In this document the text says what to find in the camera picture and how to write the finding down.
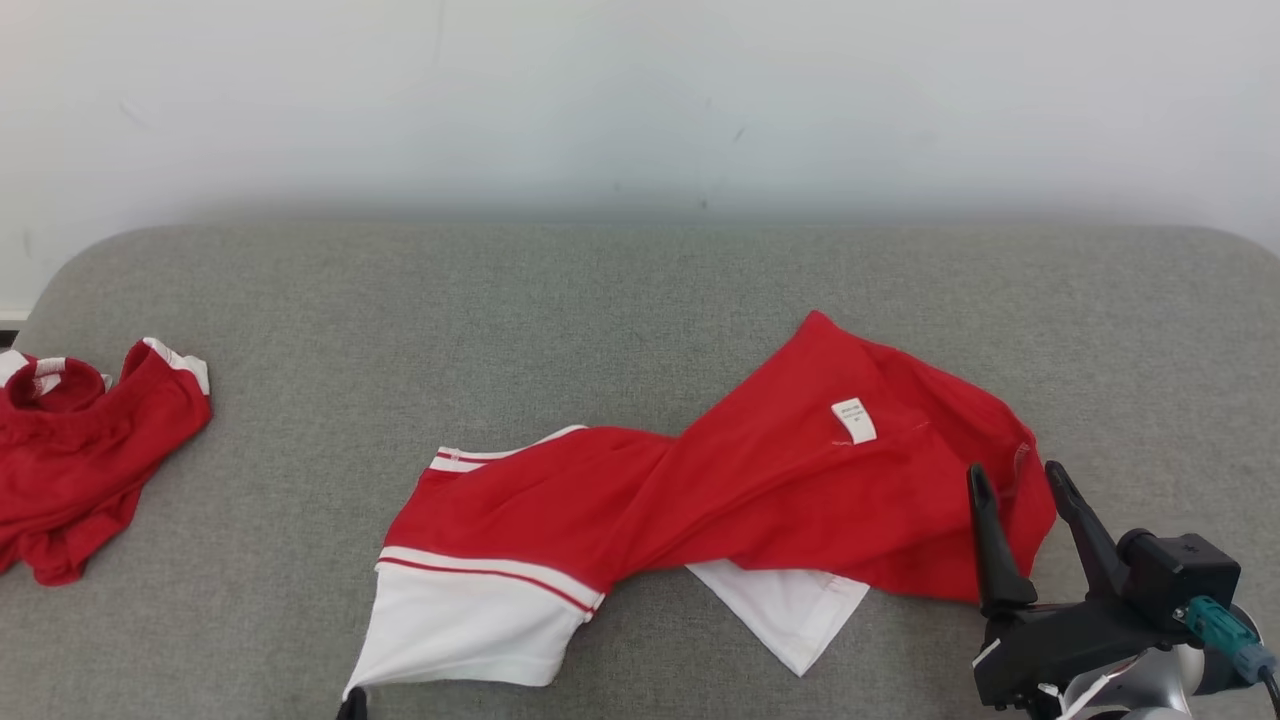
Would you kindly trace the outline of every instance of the teal connector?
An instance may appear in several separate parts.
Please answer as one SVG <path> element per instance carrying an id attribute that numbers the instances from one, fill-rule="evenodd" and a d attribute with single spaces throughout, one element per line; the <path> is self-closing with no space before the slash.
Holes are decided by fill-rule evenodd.
<path id="1" fill-rule="evenodd" d="M 1262 641 L 1248 625 L 1213 598 L 1192 598 L 1181 620 L 1206 646 L 1230 657 L 1235 671 L 1249 684 L 1261 680 L 1263 670 L 1275 671 L 1276 656 L 1262 646 Z"/>

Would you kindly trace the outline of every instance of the white tag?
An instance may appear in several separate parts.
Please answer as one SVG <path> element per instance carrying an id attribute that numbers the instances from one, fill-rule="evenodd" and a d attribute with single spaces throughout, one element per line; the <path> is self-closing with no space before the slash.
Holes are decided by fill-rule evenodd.
<path id="1" fill-rule="evenodd" d="M 855 397 L 837 402 L 831 406 L 831 411 L 836 414 L 836 419 L 844 423 L 845 429 L 852 436 L 854 445 L 876 439 L 876 423 L 872 423 L 872 416 L 863 407 L 861 400 Z"/>
<path id="2" fill-rule="evenodd" d="M 36 397 L 54 392 L 54 388 L 63 384 L 61 375 L 41 375 L 36 378 Z"/>

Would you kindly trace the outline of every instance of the gray couch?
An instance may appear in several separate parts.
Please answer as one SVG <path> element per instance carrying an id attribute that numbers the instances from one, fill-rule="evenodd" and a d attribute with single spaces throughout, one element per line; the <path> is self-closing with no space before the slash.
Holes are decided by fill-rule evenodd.
<path id="1" fill-rule="evenodd" d="M 104 372 L 160 337 L 209 361 L 215 418 L 83 580 L 0 578 L 0 717 L 332 717 L 383 533 L 438 445 L 680 433 L 810 309 L 1006 400 L 1114 533 L 1208 537 L 1280 637 L 1280 260 L 1240 238 L 174 227 L 74 259 L 18 337 Z M 1034 579 L 1083 593 L 1061 524 Z M 678 570 L 620 587 L 548 688 L 394 685 L 371 715 L 979 717 L 980 634 L 972 607 L 873 592 L 797 679 Z M 1271 712 L 1261 688 L 1193 706 Z"/>

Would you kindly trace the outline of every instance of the white stripe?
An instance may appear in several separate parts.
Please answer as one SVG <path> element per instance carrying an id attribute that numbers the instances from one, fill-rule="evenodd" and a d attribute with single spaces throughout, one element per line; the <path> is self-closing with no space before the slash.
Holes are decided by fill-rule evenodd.
<path id="1" fill-rule="evenodd" d="M 561 428 L 554 433 L 544 437 L 543 439 L 535 442 L 534 445 L 541 445 L 544 442 L 550 442 L 556 438 L 562 438 L 573 430 L 585 430 L 586 425 L 570 425 L 567 428 Z M 529 450 L 534 445 L 526 445 L 525 447 L 517 447 L 516 450 L 507 450 L 503 452 L 467 452 L 466 450 L 458 450 L 456 447 L 442 447 L 440 452 L 448 455 L 456 460 L 498 460 L 500 457 L 507 457 L 520 452 L 521 450 Z"/>
<path id="2" fill-rule="evenodd" d="M 379 559 L 404 560 L 406 562 L 433 565 L 435 568 L 447 568 L 451 570 L 507 573 L 520 578 L 529 578 L 531 580 L 538 580 L 544 585 L 553 587 L 593 610 L 599 607 L 600 602 L 604 600 L 603 593 L 584 585 L 559 570 L 553 570 L 552 568 L 543 565 L 534 565 L 531 562 L 520 562 L 518 560 L 476 560 L 471 557 L 449 557 L 448 555 L 436 555 L 434 552 L 426 552 L 425 550 L 396 546 L 384 547 Z"/>
<path id="3" fill-rule="evenodd" d="M 9 384 L 9 378 L 27 366 L 27 356 L 17 350 L 0 352 L 0 387 Z"/>
<path id="4" fill-rule="evenodd" d="M 475 470 L 476 468 L 484 468 L 484 462 L 463 462 L 461 460 L 452 460 L 449 457 L 440 457 L 439 455 L 436 455 L 435 457 L 433 457 L 431 459 L 431 464 L 428 465 L 428 469 L 431 469 L 431 470 L 443 470 L 445 473 L 470 473 L 471 470 Z"/>
<path id="5" fill-rule="evenodd" d="M 178 355 L 173 350 L 169 350 L 165 343 L 160 342 L 154 337 L 142 338 L 151 350 L 155 350 L 160 357 L 164 357 L 165 363 L 169 364 L 174 370 L 187 370 L 192 375 L 196 375 L 196 382 L 200 384 L 200 392 L 209 395 L 209 365 L 204 360 L 196 357 L 195 355 Z"/>
<path id="6" fill-rule="evenodd" d="M 44 360 L 36 360 L 37 375 L 52 375 L 56 373 L 65 373 L 65 372 L 67 372 L 65 357 L 45 357 Z"/>

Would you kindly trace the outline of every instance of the white hem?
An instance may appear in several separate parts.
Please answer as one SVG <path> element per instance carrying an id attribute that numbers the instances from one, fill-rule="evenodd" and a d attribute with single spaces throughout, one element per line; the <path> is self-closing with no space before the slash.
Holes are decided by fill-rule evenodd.
<path id="1" fill-rule="evenodd" d="M 744 570 L 728 560 L 687 568 L 797 676 L 813 667 L 869 589 L 820 570 Z"/>
<path id="2" fill-rule="evenodd" d="M 155 350 L 160 357 L 164 357 L 165 363 L 174 370 L 187 370 L 195 375 L 196 383 L 200 384 L 200 392 L 206 396 L 209 395 L 209 365 L 204 360 L 195 355 L 178 355 L 154 337 L 145 337 L 142 342 L 151 350 Z"/>
<path id="3" fill-rule="evenodd" d="M 547 685 L 588 618 L 511 577 L 381 562 L 369 632 L 342 697 L 355 687 L 429 680 Z"/>

